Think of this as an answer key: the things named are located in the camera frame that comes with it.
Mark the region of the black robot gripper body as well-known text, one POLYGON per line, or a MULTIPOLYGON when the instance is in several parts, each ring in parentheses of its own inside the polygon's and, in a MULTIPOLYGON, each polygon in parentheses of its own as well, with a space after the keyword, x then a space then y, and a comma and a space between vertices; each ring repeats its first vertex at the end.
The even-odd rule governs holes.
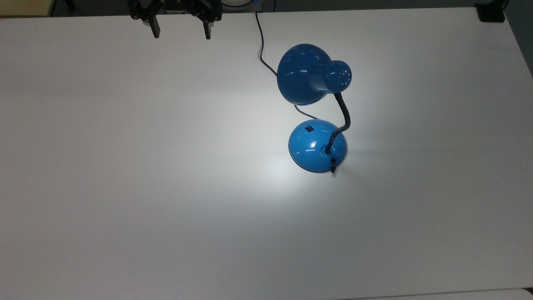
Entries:
POLYGON ((222 19, 220 0, 128 0, 127 6, 132 19, 151 22, 161 10, 185 11, 204 23, 222 19))

